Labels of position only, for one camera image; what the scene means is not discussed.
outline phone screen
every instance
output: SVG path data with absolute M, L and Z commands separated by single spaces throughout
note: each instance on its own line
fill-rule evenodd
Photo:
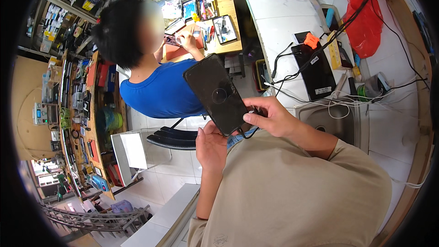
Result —
M 166 44 L 169 44 L 169 45 L 172 45 L 172 46 L 177 46 L 177 47 L 182 47 L 182 46 L 181 46 L 180 44 L 178 44 L 177 41 L 175 40 L 175 36 L 165 34 L 165 38 L 166 38 L 166 41 L 165 41 Z
M 242 116 L 247 109 L 217 54 L 184 71 L 183 78 L 224 136 L 245 123 Z

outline label sticker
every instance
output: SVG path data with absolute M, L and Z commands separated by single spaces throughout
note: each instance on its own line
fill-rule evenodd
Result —
M 319 60 L 319 57 L 318 57 L 318 56 L 314 57 L 314 59 L 311 60 L 311 65 L 313 65 L 314 63 L 316 63 L 317 60 Z
M 325 87 L 325 88 L 320 88 L 320 89 L 315 89 L 316 95 L 320 95 L 320 94 L 323 94 L 323 93 L 326 93 L 326 92 L 330 92 L 331 89 L 332 89 L 331 86 Z

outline person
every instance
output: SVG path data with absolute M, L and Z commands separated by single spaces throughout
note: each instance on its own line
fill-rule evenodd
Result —
M 189 32 L 178 37 L 193 59 L 160 63 L 164 39 L 156 35 L 145 1 L 117 0 L 104 8 L 93 37 L 104 59 L 131 70 L 120 85 L 127 105 L 151 118 L 185 118 L 206 113 L 183 79 L 183 72 L 204 58 Z
M 275 97 L 243 101 L 267 111 L 244 115 L 261 128 L 250 139 L 227 151 L 212 121 L 198 129 L 201 186 L 188 247 L 369 246 L 390 205 L 389 175 Z

